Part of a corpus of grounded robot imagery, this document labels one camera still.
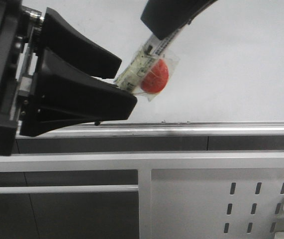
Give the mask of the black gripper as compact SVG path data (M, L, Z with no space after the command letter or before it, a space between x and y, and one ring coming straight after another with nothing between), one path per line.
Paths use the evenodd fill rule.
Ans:
M20 118L20 55L40 29L38 58L20 134L43 133L87 122L126 120L137 98L94 77L114 78L122 60L75 30L54 9L42 13L20 0L0 0L0 155L9 156Z

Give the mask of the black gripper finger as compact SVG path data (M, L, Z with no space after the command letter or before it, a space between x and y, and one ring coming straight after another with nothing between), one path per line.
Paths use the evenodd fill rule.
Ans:
M214 4L215 0L149 0L141 21L159 39L171 35Z

